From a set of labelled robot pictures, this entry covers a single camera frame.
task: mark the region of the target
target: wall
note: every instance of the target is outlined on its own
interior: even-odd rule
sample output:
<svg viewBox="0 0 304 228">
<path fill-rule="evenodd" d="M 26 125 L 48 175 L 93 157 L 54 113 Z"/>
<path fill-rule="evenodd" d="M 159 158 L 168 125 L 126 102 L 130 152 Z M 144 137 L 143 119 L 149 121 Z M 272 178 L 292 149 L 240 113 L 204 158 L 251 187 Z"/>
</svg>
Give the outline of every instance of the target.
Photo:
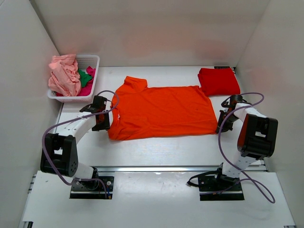
<svg viewBox="0 0 304 228">
<path fill-rule="evenodd" d="M 235 67 L 269 0 L 35 0 L 60 54 L 100 66 Z"/>
<path fill-rule="evenodd" d="M 0 0 L 0 227 L 18 227 L 59 104 L 46 96 L 58 52 L 28 0 Z"/>
<path fill-rule="evenodd" d="M 298 227 L 304 227 L 304 1 L 271 0 L 237 65 L 246 92 L 265 94 L 258 106 L 277 118 L 276 171 Z"/>
</svg>

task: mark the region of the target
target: white plastic basket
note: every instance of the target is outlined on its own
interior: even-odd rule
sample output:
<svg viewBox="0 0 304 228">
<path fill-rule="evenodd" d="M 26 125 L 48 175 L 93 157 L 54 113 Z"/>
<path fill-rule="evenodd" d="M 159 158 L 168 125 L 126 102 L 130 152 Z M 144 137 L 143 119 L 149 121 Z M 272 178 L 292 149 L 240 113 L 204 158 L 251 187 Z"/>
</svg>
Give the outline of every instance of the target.
<svg viewBox="0 0 304 228">
<path fill-rule="evenodd" d="M 48 89 L 47 96 L 51 99 L 56 99 L 63 103 L 80 103 L 80 102 L 91 102 L 93 99 L 93 92 L 95 88 L 95 83 L 97 79 L 97 72 L 99 67 L 99 56 L 95 55 L 77 55 L 76 60 L 78 63 L 78 69 L 86 71 L 86 69 L 91 66 L 91 68 L 96 68 L 94 75 L 93 86 L 91 93 L 88 96 L 56 96 L 54 91 Z"/>
</svg>

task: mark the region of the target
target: green cloth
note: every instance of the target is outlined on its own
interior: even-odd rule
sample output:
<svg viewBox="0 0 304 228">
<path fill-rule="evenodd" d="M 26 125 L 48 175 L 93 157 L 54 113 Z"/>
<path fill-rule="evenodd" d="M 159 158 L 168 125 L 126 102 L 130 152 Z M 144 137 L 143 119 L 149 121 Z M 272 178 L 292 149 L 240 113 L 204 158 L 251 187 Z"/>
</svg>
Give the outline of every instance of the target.
<svg viewBox="0 0 304 228">
<path fill-rule="evenodd" d="M 82 70 L 78 70 L 78 73 L 80 74 L 81 88 L 83 88 L 86 86 L 88 81 L 92 80 L 93 77 Z"/>
</svg>

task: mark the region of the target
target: orange cloth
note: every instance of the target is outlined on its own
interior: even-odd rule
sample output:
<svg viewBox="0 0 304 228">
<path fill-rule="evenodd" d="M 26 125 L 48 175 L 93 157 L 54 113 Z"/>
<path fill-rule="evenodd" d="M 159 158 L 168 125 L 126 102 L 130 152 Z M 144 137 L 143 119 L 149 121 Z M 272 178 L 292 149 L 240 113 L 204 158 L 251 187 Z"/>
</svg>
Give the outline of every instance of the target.
<svg viewBox="0 0 304 228">
<path fill-rule="evenodd" d="M 145 79 L 127 76 L 116 93 L 120 102 L 113 110 L 110 139 L 215 133 L 211 101 L 198 86 L 148 88 Z"/>
</svg>

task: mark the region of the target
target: table surface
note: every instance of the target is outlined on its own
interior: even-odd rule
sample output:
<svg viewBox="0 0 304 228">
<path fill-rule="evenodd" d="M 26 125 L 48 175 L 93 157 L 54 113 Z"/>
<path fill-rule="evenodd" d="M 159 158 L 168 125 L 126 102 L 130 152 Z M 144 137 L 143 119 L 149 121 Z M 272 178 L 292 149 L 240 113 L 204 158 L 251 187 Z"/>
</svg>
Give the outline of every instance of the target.
<svg viewBox="0 0 304 228">
<path fill-rule="evenodd" d="M 126 76 L 145 78 L 148 87 L 200 85 L 197 77 L 200 68 L 200 66 L 100 67 L 95 94 L 102 90 L 115 91 L 124 83 Z M 104 93 L 102 96 L 108 99 L 113 97 L 111 93 Z M 227 97 L 210 98 L 217 119 L 220 109 L 223 109 L 221 103 Z M 65 103 L 59 121 L 75 118 L 84 105 Z M 236 121 L 233 131 L 222 134 L 223 150 L 228 158 L 231 158 L 237 150 L 241 127 L 242 122 Z M 106 131 L 88 131 L 78 143 L 77 150 L 79 161 L 92 166 L 218 166 L 223 162 L 216 134 L 112 141 Z"/>
<path fill-rule="evenodd" d="M 242 182 L 245 200 L 200 201 L 193 172 L 116 172 L 112 200 L 69 199 L 70 187 L 38 172 L 22 221 L 32 228 L 283 228 L 294 225 L 276 173 L 250 172 L 276 203 Z"/>
</svg>

